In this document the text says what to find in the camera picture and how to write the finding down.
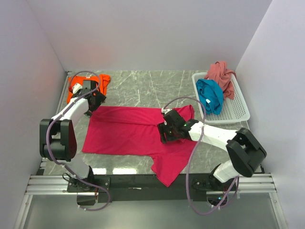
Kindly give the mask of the magenta t shirt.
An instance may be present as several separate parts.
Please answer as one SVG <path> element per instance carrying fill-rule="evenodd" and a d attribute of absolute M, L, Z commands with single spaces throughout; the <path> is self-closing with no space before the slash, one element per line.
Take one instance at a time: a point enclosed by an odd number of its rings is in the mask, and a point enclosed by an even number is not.
<path fill-rule="evenodd" d="M 100 106 L 93 112 L 82 151 L 99 155 L 149 156 L 151 170 L 169 187 L 187 166 L 195 141 L 163 144 L 157 128 L 159 108 Z"/>

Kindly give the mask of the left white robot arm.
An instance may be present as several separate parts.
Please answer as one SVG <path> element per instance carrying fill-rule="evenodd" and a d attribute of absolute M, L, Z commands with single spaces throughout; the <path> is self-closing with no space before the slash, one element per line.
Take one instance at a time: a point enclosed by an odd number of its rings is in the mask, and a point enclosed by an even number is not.
<path fill-rule="evenodd" d="M 74 125 L 85 115 L 91 117 L 106 96 L 93 80 L 84 80 L 72 87 L 72 98 L 55 116 L 40 121 L 40 155 L 64 167 L 85 192 L 95 187 L 92 168 L 76 156 L 77 140 Z"/>

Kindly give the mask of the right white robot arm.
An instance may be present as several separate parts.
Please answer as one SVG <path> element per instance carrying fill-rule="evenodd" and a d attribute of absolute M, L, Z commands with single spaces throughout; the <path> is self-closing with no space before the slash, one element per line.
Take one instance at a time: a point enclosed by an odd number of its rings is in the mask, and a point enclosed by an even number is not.
<path fill-rule="evenodd" d="M 226 151 L 230 160 L 218 165 L 210 175 L 209 185 L 220 190 L 237 176 L 251 177 L 267 152 L 247 128 L 227 130 L 195 119 L 186 121 L 176 110 L 162 109 L 164 122 L 158 124 L 162 143 L 190 140 L 203 142 Z"/>

